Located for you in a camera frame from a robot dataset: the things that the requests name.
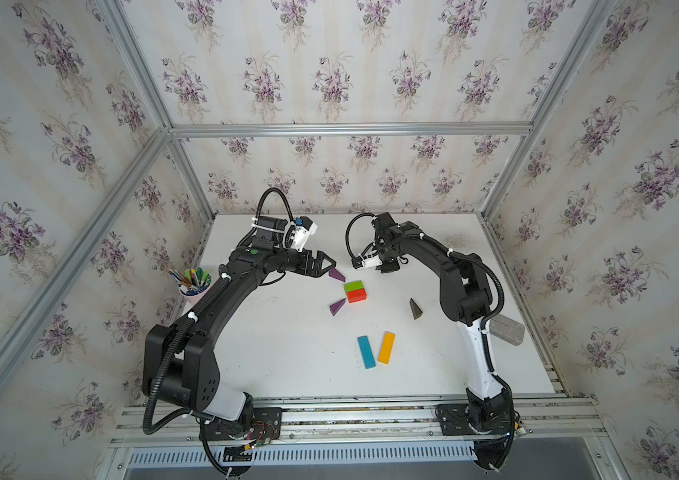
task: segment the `floral wallpaper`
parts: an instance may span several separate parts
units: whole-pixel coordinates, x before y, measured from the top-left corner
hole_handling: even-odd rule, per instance
[[[480,211],[517,137],[193,138],[187,143],[213,209],[257,208],[279,187],[292,210]],[[280,199],[265,204],[285,212]]]
[[[0,2],[0,341],[156,128],[126,71],[95,3]],[[203,223],[161,156],[0,398],[0,478],[93,477]]]
[[[184,270],[186,252],[198,252],[204,222],[189,200],[164,154],[0,398],[1,478],[94,477],[114,413],[141,401],[145,334],[174,320],[179,294],[166,269]]]
[[[591,2],[122,4],[173,122],[216,124],[529,119]],[[603,62],[644,10],[615,14]]]
[[[679,480],[679,1],[618,2],[544,135],[489,223],[632,478]]]

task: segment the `green rectangular block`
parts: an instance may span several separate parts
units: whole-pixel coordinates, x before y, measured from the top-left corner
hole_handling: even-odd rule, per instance
[[[363,288],[363,283],[361,280],[357,282],[345,283],[345,293],[352,292],[354,290],[361,290]]]

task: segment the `white table surface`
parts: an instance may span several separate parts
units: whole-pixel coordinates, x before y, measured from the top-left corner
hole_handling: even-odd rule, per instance
[[[478,254],[506,284],[475,215],[392,216],[411,220],[463,254]],[[362,280],[367,300],[346,302],[332,316],[329,305],[345,293],[343,283],[328,275],[316,279],[287,273],[280,282],[257,288],[220,335],[215,355],[221,381],[255,397],[464,395],[468,356],[457,325],[441,311],[438,277],[413,258],[392,274],[354,270],[345,248],[345,228],[353,215],[310,218],[318,230],[306,248],[334,258],[348,282]],[[216,276],[250,225],[250,215],[219,215],[200,266]],[[356,221],[350,234],[354,253],[372,239],[370,218]],[[411,315],[409,298],[423,311],[418,320]],[[508,294],[502,313],[523,322]],[[368,336],[377,357],[385,332],[395,333],[390,364],[377,362],[366,370],[357,338]],[[514,393],[554,392],[528,332],[520,346],[490,339],[496,367]]]

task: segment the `yellow rectangular block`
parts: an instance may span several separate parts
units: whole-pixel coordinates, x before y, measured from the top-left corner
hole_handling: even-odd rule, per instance
[[[385,332],[385,340],[383,341],[383,349],[379,351],[380,363],[387,363],[390,361],[390,353],[392,352],[392,343],[395,341],[395,333]]]

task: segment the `ventilation grille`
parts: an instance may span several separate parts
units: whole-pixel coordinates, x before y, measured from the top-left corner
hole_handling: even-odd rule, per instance
[[[346,463],[454,462],[476,460],[473,442],[373,442],[361,444],[278,445],[255,448],[251,463],[225,462],[222,448],[211,451],[224,466],[339,465]],[[135,448],[129,468],[208,466],[198,447]]]

